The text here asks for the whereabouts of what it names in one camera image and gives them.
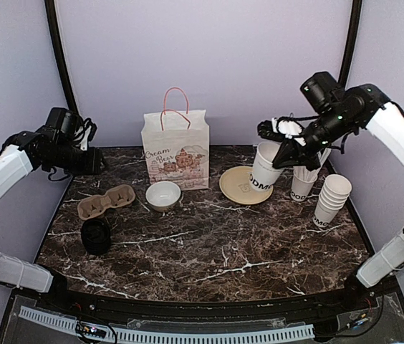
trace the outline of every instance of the lavender backdrop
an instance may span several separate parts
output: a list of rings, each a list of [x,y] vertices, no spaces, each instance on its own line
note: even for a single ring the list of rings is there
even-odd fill
[[[263,119],[312,111],[299,86],[337,75],[350,0],[58,1],[74,91],[98,145],[140,145],[143,113],[182,87],[214,144],[258,141]],[[171,93],[168,104],[184,108]]]
[[[0,1],[0,148],[21,130],[66,106],[44,13],[44,2]],[[65,183],[36,172],[0,200],[0,251],[33,261]],[[0,322],[9,289],[0,286]]]
[[[364,1],[349,85],[373,83],[404,109],[404,1]],[[404,168],[377,139],[349,138],[338,171],[353,183],[352,199],[376,249],[404,227]],[[404,292],[404,270],[398,274]]]

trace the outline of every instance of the beige plate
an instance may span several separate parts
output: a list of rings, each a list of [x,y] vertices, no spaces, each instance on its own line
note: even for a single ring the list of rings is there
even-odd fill
[[[266,201],[274,189],[270,188],[265,192],[251,190],[250,173],[250,166],[237,166],[224,172],[219,179],[219,187],[224,196],[244,206]]]

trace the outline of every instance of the bag handle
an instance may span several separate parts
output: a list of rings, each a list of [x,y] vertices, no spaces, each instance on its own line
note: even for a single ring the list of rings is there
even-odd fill
[[[166,113],[166,110],[170,110],[170,109],[168,109],[167,108],[167,96],[168,96],[168,93],[171,91],[171,90],[178,90],[178,91],[180,91],[181,93],[183,93],[183,95],[185,96],[185,99],[186,99],[186,115],[188,114],[188,111],[189,111],[189,100],[188,100],[188,97],[186,97],[186,94],[185,94],[185,91],[183,91],[182,89],[180,89],[179,87],[171,87],[171,88],[169,88],[168,90],[167,90],[167,92],[165,93],[165,95],[164,95],[164,115],[167,115],[167,113]]]
[[[172,110],[172,109],[164,109],[162,110],[162,112],[160,113],[160,127],[162,128],[162,131],[164,131],[164,122],[162,121],[163,116],[164,116],[164,112],[165,111],[173,111],[175,113],[178,113],[181,117],[183,117],[186,122],[188,122],[188,127],[186,129],[189,129],[189,127],[191,126],[191,121],[185,116],[185,115],[181,115],[177,110]]]

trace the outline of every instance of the black cup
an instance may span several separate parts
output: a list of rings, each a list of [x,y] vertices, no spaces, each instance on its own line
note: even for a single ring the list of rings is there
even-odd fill
[[[87,253],[100,256],[111,247],[110,226],[102,219],[90,219],[81,228],[81,241]]]

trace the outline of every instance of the printed text on cup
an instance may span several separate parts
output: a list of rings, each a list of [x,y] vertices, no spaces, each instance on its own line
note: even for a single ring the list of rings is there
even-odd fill
[[[294,191],[291,191],[291,197],[293,197],[295,199],[306,199],[307,198],[307,196],[296,195],[294,193]]]
[[[272,187],[271,185],[264,185],[262,183],[259,183],[256,179],[254,179],[253,174],[250,174],[250,182],[253,184],[253,186],[261,189],[261,190],[267,190],[270,189]]]
[[[317,223],[317,224],[319,224],[320,226],[327,226],[328,224],[330,224],[329,222],[323,222],[323,221],[320,221],[319,219],[317,219],[317,217],[314,215],[314,221]]]

